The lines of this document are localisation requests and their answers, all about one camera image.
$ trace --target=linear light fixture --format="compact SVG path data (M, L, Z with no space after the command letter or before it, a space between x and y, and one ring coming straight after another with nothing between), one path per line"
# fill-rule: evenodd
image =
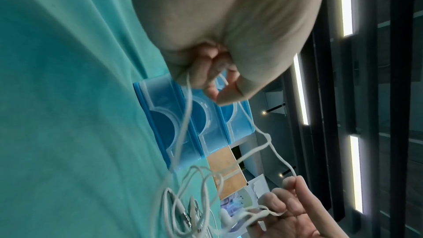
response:
M350 135L351 143L351 161L352 161L352 181L354 184L354 208L363 213L363 194L361 191L361 166L360 166L360 148L358 137Z
M351 0L341 0L342 4L342 24L343 24L343 36L353 34L353 8Z
M308 125L308 117L307 117L307 110L305 108L303 82L301 79L300 62L298 61L298 54L295 54L294 56L294 69L295 69L295 77L297 78L297 88L298 88L298 95L300 97L300 106L301 106L303 124Z

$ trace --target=turquoise fabric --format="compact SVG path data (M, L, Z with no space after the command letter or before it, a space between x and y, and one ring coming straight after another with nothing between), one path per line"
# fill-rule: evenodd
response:
M148 237L167 169L132 83L167 68L130 0L0 9L0 237Z

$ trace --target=earphone wire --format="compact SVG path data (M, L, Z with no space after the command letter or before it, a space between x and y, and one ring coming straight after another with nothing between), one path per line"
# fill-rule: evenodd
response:
M220 75L220 77L225 82L225 84L227 85L228 83L227 83L226 79L223 77L223 75ZM155 230L156 230L156 222L157 222L157 213L160 211L160 203L161 203L160 201L162 201L162 203L163 203L164 225L165 225L165 228L166 228L166 233L167 233L169 238L176 238L176 237L204 238L207 231L210 231L217 236L229 232L232 228L231 226L227 226L222 230L215 229L216 228L216 220L215 220L215 217L213 215L213 212L210 209L210 206L212 206L216 202L216 200L219 198L219 195L221 194L221 192L223 190L224 180L223 180L222 174L225 173L225 172L228 172L231 169L233 169L239 163L241 163L242 161L244 161L245 159L247 159L248 157L250 157L254 153L261 151L268 146L270 146L270 148L272 149L272 151L276 155L276 157L290 169L293 176L297 176L294 169L292 168L292 166L288 162L286 162L277 153L275 147L273 146L273 144L271 142L270 135L262 132L254 124L254 122L252 121L250 116L247 114L247 112L245 111L242 104L240 102L237 102L236 105L239 105L242 112L247 117L247 120L250 122L251 126L253 126L254 129L258 133L262 134L266 138L267 142L265 144L261 145L261 146L258 146L256 148L252 149L247 154L243 155L232 166L227 167L227 168L220 170L220 171L213 172L208 167L199 167L199 166L196 166L196 165L191 166L189 168L187 174L182 179L181 185L179 187L179 191L175 196L175 200L181 201L181 197L184 194L184 192L186 191L186 189L188 188L188 184L191 181L191 179L194 177L194 175L196 173L200 173L201 178L202 178L202 183L201 183L201 188L200 188L201 189L201 191L200 191L201 192L201 207L202 207L202 210L204 212L201 212L200 219L196 223L197 229L193 228L191 230L188 230L187 232L183 232L179 229L178 225L176 224L176 216L175 216L176 202L174 201L173 205L172 205L172 210L171 210L172 225L170 225L169 224L169 218L168 218L169 212L168 212L168 194L167 193L171 189L168 188L168 185L170 183L170 179L172 177L172 174L174 173L176 167L179 164L180 156L181 156L181 153L182 153L182 146L183 146L183 142L184 142L184 139L185 139L185 136L186 136L186 132L188 130L188 124L189 124L189 120L190 120L191 112L192 112L193 96L192 96L192 91L191 91L191 85L190 85L190 82L189 82L189 75L187 75L186 84L187 84L187 96L186 96L186 105L185 105L186 109L185 109L185 113L184 113L184 118L183 118L183 121L182 121L182 126L181 126L181 129L180 129L180 132L179 132L179 136L178 136L178 139L177 139L177 142L176 142L174 156L171 159L171 166L170 166L169 171L167 172L167 174L165 176L165 179L160 184L160 186L157 190L156 198L155 198L155 200L153 201L153 204L152 204L152 209L151 209L151 214L150 214L150 237L156 237ZM206 176L204 176L203 170L207 170L210 173L207 174ZM219 184L218 184L218 187L217 187L217 195L213 197L212 201L209 201L208 189L207 189L207 185L206 185L206 182L210 177L218 177L219 178ZM244 227L247 227L248 225L252 224L253 222L257 221L258 219L266 217L269 214L272 214L274 216L280 216L282 214L282 213L271 212L265 206L260 205L259 208L262 209L262 210L257 214L250 213L250 212L245 211L245 210L241 213L238 213L237 215L234 216L234 218L235 218L234 221L238 222L239 220L248 216L249 218L241 226L241 228L244 228ZM210 223L209 223L210 214L212 214L212 217L213 217L213 220L214 220L214 223L215 223L215 228L212 228L210 226Z

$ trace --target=black slat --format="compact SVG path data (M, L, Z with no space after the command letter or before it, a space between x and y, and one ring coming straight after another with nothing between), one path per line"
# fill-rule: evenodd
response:
M414 0L391 0L390 232L404 237Z
M359 63L360 162L363 211L369 236L379 238L379 120L376 0L357 0L358 34L353 37L354 56Z
M292 72L294 72L294 66L291 66L282 74L283 99L286 103L286 115L288 117L289 130L291 132L292 143L294 145L298 175L303 176L304 180L308 182L308 174L303 146L301 143L300 125L297 113L297 107L299 107L299 105L295 102Z
M352 234L361 229L361 215L353 209L353 179L349 136L356 134L356 110L353 79L351 37L342 37L341 0L328 0L329 28L335 33L332 40L332 60L336 67L336 87L339 106L339 145L344 173L345 217Z
M319 183L314 185L315 195L320 199L326 209L331 208L329 178L327 174L327 161L325 141L323 137L322 112L320 108L319 85L315 64L315 52L312 34L309 36L301 50L299 57L302 66L304 95L308 114L308 122L313 144L315 169L312 170L318 177Z
M319 14L313 29L317 74L320 83L320 99L323 114L323 134L325 138L327 167L332 196L332 211L335 221L345 217L344 187L342 183L341 152L336 117L335 85L330 51L327 0L322 0Z

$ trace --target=coiled white cable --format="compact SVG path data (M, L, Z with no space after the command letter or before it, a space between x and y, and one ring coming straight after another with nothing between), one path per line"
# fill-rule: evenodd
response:
M226 79L222 75L220 75L220 77L223 79L223 81L227 85L228 83L227 83ZM187 75L186 82L187 82L186 83L187 84L186 108L185 108L184 119L182 121L180 133L179 133L178 139L176 141L174 157L172 159L169 171L166 174L163 182L160 184L160 186L157 190L156 198L155 198L155 200L152 204L152 209L151 209L151 214L150 214L150 237L152 237L152 238L156 237L155 230L156 230L157 212L160 211L160 201L162 201L162 203L163 203L164 225L165 225L165 228L166 228L166 233L167 233L169 238L178 238L178 237L180 237L180 238L185 238L185 237L204 238L208 229L210 229L211 232L213 234L217 235L217 236L229 232L230 229L232 228L230 226L225 228L225 229L222 229L222 230L215 229L216 228L216 221L214 219L213 212L210 210L210 206L213 205L218 200L219 195L221 194L221 192L223 190L224 180L223 180L222 174L230 171L235 166L237 166L239 163L241 163L242 161L244 161L245 159L247 159L248 157L250 157L254 153L263 150L267 146L270 146L270 148L272 149L272 151L276 155L276 157L291 170L291 172L294 176L296 176L296 173L295 173L294 169L292 168L292 166L288 162L286 162L276 152L276 149L271 142L270 135L262 132L254 124L252 119L248 116L247 112L245 111L244 107L242 107L241 103L238 102L237 104L239 105L242 112L247 117L250 124L254 127L254 129L258 133L262 134L266 138L267 142L265 144L261 145L261 146L258 146L256 148L252 149L251 151L249 151L247 154L245 154L240 159L238 159L236 161L236 163L234 163L232 166L225 168L223 170L217 171L217 172L212 172L208 167L199 167L199 166L196 166L196 165L191 166L189 168L187 174L182 179L181 186L179 187L178 193L175 196L175 200L179 200L179 201L181 200L182 195L186 191L188 184L191 181L191 179L194 177L194 175L196 173L200 173L201 178L202 178L202 183L201 183L201 187L200 187L200 189L201 189L201 208L202 208L202 211L201 211L201 214L200 214L200 219L196 223L196 228L193 228L190 231L186 231L186 232L181 231L179 229L177 223L176 223L175 213L176 213L176 203L177 202L174 201L173 205L172 205L172 211L171 211L171 222L172 223L170 224L169 223L169 208L168 208L168 192L171 191L171 190L168 188L168 185L169 185L170 179L172 177L172 174L175 171L175 168L179 164L179 159L180 159L181 153L182 153L182 145L183 145L183 142L184 142L184 139L185 139L185 136L186 136L186 132L188 130L188 124L189 124L189 119L191 117L192 104L193 104L193 95L192 95L192 92L191 92L191 85L189 83L189 75ZM209 173L205 176L204 173L203 173L203 170L206 170ZM209 196L208 196L208 189L207 189L206 181L211 177L219 178L219 185L218 185L218 189L217 189L217 195L214 196L213 199L210 201ZM263 218L263 217L265 217L269 214L274 215L274 216L280 216L282 214L282 213L275 213L275 212L269 211L269 209L267 207L262 206L262 205L259 205L257 208L263 209L263 210L260 211L257 214L250 213L250 212L247 212L247 211L239 213L239 214L235 215L235 217L234 217L235 222L238 222L238 221L240 221L240 220L242 220L242 219L244 219L245 217L248 216L249 219L246 220L244 222L244 224L241 226L241 228L244 228L244 227L252 224L253 222L255 222L255 221L257 221L257 220L259 220L259 219L261 219L261 218ZM215 228L210 227L210 223L209 223L210 214L212 214L213 220L215 222Z

